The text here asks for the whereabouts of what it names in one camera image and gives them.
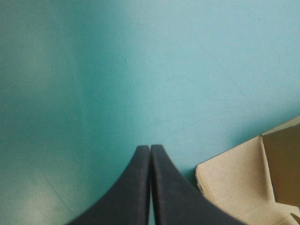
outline teal surface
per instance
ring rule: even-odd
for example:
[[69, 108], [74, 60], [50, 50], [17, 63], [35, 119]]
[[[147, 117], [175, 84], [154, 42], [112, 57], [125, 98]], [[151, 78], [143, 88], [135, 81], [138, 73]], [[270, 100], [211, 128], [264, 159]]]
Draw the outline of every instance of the teal surface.
[[139, 144], [195, 183], [196, 164], [300, 114], [300, 1], [0, 10], [1, 225], [66, 223]]

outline box flap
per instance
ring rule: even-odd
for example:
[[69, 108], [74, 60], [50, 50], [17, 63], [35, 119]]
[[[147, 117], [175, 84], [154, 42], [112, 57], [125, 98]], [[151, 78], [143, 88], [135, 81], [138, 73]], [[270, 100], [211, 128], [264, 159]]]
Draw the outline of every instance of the box flap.
[[[293, 166], [293, 169], [289, 170], [290, 165], [284, 166], [288, 166], [287, 170], [292, 171], [293, 176], [300, 180], [298, 178], [300, 172], [294, 173], [299, 171], [297, 167], [299, 164], [295, 164], [299, 162], [297, 160], [299, 155], [294, 155], [294, 153], [299, 153], [299, 149], [294, 151], [295, 145], [300, 146], [298, 142], [300, 135], [294, 130], [299, 128], [297, 125], [299, 122], [300, 117], [297, 117], [262, 136], [255, 137], [199, 164], [196, 168], [196, 178], [204, 196], [222, 210], [249, 225], [297, 225], [297, 218], [300, 217], [299, 208], [275, 202], [265, 147], [267, 151], [271, 151], [279, 148], [280, 142], [283, 144], [291, 141], [288, 148], [285, 145], [285, 152], [289, 149], [288, 151], [294, 156], [292, 162], [296, 167]], [[277, 137], [279, 132], [286, 131], [289, 134], [288, 140]], [[298, 137], [298, 140], [293, 142], [291, 135], [294, 139]], [[269, 141], [273, 138], [278, 141], [279, 146], [269, 145]], [[296, 191], [293, 196], [300, 193], [297, 187], [300, 186], [294, 187]]]
[[262, 135], [275, 200], [300, 206], [300, 124]]

